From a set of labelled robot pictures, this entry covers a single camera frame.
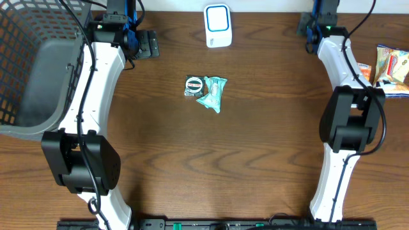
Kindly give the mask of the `orange small packet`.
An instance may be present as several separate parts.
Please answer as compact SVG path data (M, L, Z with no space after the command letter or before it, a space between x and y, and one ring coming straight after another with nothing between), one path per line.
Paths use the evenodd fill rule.
M359 66L359 69L362 72L364 78L367 81L370 81L372 67L370 65L363 64L363 63L358 63L358 66Z

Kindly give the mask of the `round label dark packet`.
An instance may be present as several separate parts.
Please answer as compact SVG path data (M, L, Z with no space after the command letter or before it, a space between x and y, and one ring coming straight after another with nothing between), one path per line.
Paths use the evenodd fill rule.
M186 76L184 95L202 97L204 95L204 86L204 77Z

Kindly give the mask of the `teal snack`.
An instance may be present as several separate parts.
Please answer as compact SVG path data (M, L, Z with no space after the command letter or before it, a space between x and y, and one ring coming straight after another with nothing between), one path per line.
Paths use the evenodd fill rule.
M220 112L221 98L227 79L221 77L205 77L208 94L197 99L197 102L204 105L207 109L211 108L216 113Z

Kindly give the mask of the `yellow snack bag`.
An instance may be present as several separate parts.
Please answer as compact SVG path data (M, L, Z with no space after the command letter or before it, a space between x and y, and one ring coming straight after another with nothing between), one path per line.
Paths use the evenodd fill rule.
M377 45L373 86L383 89L387 98L408 98L408 50Z

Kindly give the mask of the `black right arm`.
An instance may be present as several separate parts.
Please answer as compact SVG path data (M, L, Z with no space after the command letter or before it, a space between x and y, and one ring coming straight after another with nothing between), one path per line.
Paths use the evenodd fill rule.
M378 151L384 142L385 93L360 71L351 49L351 32L337 25L338 6L338 0L315 0L297 28L298 35L307 38L307 53L318 56L332 86L319 124L323 166L309 209L316 228L358 229L365 225L343 220L343 203L358 159Z

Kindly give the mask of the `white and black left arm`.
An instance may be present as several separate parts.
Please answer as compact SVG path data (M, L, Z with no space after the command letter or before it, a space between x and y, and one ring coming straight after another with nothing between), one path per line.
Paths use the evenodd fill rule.
M85 201L96 220L58 228L138 229L118 187L121 159L107 140L107 122L125 63L157 57L157 34L103 21L92 21L81 32L84 59L77 88L58 129L44 132L41 147L56 183Z

